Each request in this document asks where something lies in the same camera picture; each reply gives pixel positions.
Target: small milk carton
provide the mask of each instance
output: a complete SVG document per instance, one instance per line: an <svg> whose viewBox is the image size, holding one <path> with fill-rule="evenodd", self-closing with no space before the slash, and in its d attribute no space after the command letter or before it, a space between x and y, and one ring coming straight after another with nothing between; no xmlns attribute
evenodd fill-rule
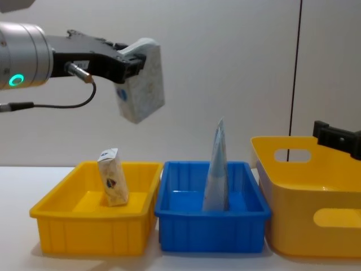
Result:
<svg viewBox="0 0 361 271"><path fill-rule="evenodd" d="M118 149L110 148L103 151L98 159L98 167L109 206L126 204L129 192L118 157Z"/></svg>

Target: yellow bin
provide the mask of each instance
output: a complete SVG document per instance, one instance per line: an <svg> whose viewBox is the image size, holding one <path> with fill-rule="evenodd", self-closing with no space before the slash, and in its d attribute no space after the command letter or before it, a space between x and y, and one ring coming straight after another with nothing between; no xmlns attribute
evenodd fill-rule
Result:
<svg viewBox="0 0 361 271"><path fill-rule="evenodd" d="M361 257L361 161L314 137L255 137L259 185L272 209L266 238L292 256ZM307 162L275 160L307 150Z"/></svg>
<svg viewBox="0 0 361 271"><path fill-rule="evenodd" d="M98 165L78 165L31 210L41 249L67 255L141 255L155 225L163 163L123 163L130 191L123 207L109 207Z"/></svg>

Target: blue bin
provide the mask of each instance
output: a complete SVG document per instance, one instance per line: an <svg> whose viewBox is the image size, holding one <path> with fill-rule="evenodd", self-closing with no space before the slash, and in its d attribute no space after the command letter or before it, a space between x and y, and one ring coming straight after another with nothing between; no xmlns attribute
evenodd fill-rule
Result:
<svg viewBox="0 0 361 271"><path fill-rule="evenodd" d="M172 252L261 252L271 211L250 167L228 162L229 211L202 211L209 162L165 163L155 215Z"/></svg>

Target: basket handle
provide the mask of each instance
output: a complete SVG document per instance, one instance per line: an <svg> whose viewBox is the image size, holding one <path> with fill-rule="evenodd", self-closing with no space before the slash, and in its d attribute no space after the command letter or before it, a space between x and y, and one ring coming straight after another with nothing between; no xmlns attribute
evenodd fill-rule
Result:
<svg viewBox="0 0 361 271"><path fill-rule="evenodd" d="M355 229L361 230L360 225L354 223L354 219L350 217L348 211L361 209L361 193L345 192L345 191L318 191L317 202L312 202L308 207L309 217L315 227L321 228L339 228L339 229ZM334 216L334 212L338 211L339 220L330 220L327 218L319 220L322 216Z"/></svg>
<svg viewBox="0 0 361 271"><path fill-rule="evenodd" d="M252 139L252 143L254 145L257 144L258 138L255 137ZM314 160L314 156L316 152L314 151L315 147L317 146L317 138L314 137L272 137L272 141L269 144L262 146L262 161L267 164L272 164L273 166L278 166L282 164L283 166L287 165L295 165L296 163L310 163ZM309 161L278 161L275 159L275 153L278 150L306 150L310 153L311 158Z"/></svg>

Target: robotic arm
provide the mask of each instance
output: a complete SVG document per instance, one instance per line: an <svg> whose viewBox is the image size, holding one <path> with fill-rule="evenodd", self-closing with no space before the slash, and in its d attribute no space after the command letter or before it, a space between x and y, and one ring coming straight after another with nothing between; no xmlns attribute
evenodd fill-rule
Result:
<svg viewBox="0 0 361 271"><path fill-rule="evenodd" d="M75 30L67 37L45 36L36 25L0 22L0 89L40 86L51 77L71 75L92 83L94 94L92 76L114 82L120 111L134 123L164 104L160 47L154 40L127 46ZM7 104L0 112L31 107Z"/></svg>

